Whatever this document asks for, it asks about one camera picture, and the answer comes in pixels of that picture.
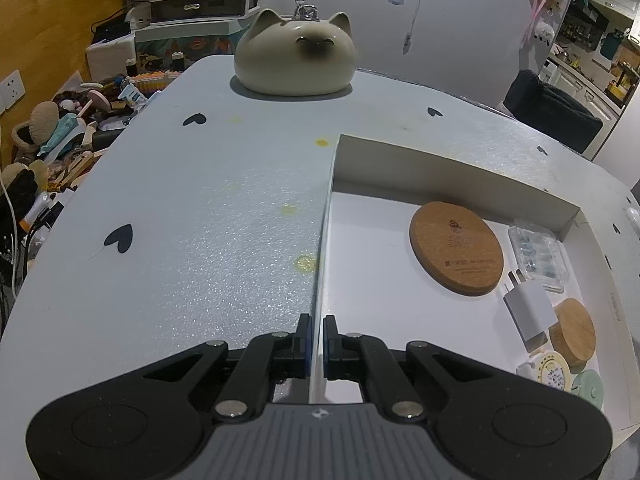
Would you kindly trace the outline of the round cream patterned tin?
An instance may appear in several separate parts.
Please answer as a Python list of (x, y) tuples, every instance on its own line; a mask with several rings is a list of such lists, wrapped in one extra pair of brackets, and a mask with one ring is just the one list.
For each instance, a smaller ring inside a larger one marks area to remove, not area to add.
[(556, 351), (538, 352), (516, 368), (520, 377), (561, 391), (570, 391), (570, 368)]

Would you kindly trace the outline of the cream ceramic cat figurine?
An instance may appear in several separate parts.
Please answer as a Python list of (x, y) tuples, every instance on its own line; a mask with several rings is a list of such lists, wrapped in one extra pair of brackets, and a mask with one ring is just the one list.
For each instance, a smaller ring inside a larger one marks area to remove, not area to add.
[(356, 72), (349, 17), (327, 20), (282, 18), (258, 13), (234, 52), (236, 79), (267, 96), (326, 96), (346, 89)]

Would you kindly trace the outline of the silver metal ornament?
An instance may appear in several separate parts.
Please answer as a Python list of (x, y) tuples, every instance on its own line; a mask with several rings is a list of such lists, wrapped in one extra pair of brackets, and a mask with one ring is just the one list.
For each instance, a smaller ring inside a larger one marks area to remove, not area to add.
[(318, 22), (320, 20), (318, 9), (306, 0), (294, 0), (295, 9), (292, 19), (295, 21)]

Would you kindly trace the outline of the white wall power socket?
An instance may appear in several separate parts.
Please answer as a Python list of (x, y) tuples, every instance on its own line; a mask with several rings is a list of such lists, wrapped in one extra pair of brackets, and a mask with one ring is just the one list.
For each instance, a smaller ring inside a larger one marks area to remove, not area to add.
[(9, 110), (26, 93), (19, 70), (14, 70), (0, 82), (0, 94), (4, 109)]

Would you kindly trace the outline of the black fabric chair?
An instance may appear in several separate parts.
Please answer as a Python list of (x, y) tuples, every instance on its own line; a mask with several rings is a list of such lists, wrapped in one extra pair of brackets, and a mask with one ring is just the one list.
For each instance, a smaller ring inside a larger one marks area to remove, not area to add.
[(531, 70), (520, 70), (503, 106), (520, 122), (582, 154), (603, 122), (565, 91), (547, 84)]

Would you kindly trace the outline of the pale green round lid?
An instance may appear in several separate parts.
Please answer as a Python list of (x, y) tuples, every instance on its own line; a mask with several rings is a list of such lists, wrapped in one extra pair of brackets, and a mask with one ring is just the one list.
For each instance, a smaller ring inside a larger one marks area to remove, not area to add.
[(603, 406), (604, 387), (600, 375), (595, 370), (583, 370), (576, 375), (570, 387), (574, 396), (579, 396), (598, 408)]

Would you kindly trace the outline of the white usb wall charger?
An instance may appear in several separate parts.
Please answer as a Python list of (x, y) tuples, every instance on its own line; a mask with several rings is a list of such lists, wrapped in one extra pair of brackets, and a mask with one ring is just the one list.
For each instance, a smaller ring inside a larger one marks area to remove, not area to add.
[(547, 343), (548, 329), (558, 322), (558, 318), (541, 282), (526, 280), (520, 270), (510, 271), (508, 278), (511, 287), (503, 301), (525, 349), (533, 353)]

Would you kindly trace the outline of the clear plastic pill blister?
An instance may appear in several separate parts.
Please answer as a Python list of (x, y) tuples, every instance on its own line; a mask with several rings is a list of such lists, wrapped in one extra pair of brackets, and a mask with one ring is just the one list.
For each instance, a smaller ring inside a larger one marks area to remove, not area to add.
[(518, 270), (524, 278), (541, 282), (548, 292), (565, 292), (570, 272), (554, 233), (543, 226), (516, 219), (508, 229), (508, 235)]

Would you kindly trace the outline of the round cork coaster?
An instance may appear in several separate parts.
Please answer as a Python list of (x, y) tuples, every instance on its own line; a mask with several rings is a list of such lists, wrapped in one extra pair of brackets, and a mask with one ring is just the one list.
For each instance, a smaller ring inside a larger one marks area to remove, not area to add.
[(409, 240), (423, 269), (457, 294), (486, 295), (502, 277), (498, 238), (468, 208), (445, 202), (421, 206), (411, 218)]

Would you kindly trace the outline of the round bamboo lid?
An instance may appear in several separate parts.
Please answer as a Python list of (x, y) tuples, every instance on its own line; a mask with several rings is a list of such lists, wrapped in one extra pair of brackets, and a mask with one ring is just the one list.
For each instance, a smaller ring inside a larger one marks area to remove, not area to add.
[(553, 349), (570, 367), (586, 364), (596, 352), (597, 345), (596, 329), (589, 312), (574, 298), (560, 302), (554, 312), (558, 322), (549, 327)]

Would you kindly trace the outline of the white shallow cardboard box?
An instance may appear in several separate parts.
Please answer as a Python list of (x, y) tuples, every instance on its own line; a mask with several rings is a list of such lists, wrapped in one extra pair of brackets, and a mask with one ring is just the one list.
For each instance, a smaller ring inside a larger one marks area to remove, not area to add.
[(392, 348), (423, 339), (574, 392), (616, 442), (639, 427), (634, 345), (587, 218), (501, 174), (341, 136), (317, 311)]

